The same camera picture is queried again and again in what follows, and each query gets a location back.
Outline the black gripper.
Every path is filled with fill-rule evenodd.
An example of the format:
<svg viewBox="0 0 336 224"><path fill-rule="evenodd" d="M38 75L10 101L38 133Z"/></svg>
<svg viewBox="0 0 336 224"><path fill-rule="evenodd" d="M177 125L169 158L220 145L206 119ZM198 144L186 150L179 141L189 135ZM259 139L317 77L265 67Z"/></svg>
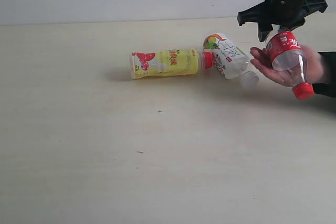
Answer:
<svg viewBox="0 0 336 224"><path fill-rule="evenodd" d="M316 12L324 13L326 0L265 0L247 10L238 12L239 26L256 23L258 39L265 42L273 31L272 25L279 25L278 31L293 31L306 22L306 17Z"/></svg>

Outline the dark sleeve forearm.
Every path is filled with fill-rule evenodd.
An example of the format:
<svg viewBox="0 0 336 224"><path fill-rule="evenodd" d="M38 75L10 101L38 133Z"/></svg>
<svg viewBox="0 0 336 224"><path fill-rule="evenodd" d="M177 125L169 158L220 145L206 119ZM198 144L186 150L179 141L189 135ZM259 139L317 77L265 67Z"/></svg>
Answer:
<svg viewBox="0 0 336 224"><path fill-rule="evenodd" d="M335 51L319 52L323 70L322 79L313 84L316 94L335 98Z"/></svg>

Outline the open human hand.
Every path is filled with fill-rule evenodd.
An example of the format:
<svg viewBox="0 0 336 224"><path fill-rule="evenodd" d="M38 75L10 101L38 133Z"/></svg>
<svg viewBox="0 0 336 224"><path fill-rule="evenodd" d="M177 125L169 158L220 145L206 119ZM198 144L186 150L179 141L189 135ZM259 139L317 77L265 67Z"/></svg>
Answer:
<svg viewBox="0 0 336 224"><path fill-rule="evenodd" d="M321 56L317 51L313 50L307 45L301 45L301 49L303 50L307 59L307 81L311 84L314 84L322 79L323 70L321 65ZM250 49L250 54L253 57L250 61L251 64L256 69L258 69L266 78L285 87L291 86L289 81L285 80L284 77L281 77L278 72L276 72L271 67L271 63L269 61L266 49L252 47Z"/></svg>

